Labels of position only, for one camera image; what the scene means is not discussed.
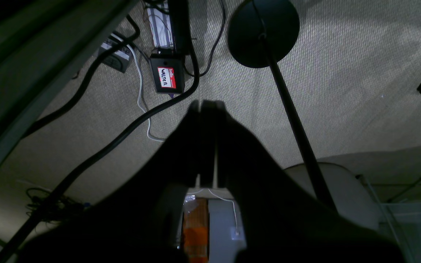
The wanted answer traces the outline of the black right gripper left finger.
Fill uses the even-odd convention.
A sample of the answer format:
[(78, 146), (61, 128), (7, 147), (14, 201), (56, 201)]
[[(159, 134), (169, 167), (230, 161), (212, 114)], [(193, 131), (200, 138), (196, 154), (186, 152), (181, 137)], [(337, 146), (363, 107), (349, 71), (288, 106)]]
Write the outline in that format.
[(187, 263), (175, 240), (196, 183), (199, 103), (118, 190), (68, 223), (29, 241), (19, 263)]

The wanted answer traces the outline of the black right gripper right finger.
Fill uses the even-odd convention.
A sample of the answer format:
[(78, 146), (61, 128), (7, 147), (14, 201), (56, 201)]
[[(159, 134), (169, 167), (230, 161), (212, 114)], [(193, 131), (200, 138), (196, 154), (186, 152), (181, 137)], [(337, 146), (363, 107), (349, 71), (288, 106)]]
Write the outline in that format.
[(202, 122), (217, 155), (219, 186), (239, 206), (247, 246), (236, 263), (403, 263), (399, 246), (343, 218), (303, 190), (221, 101)]

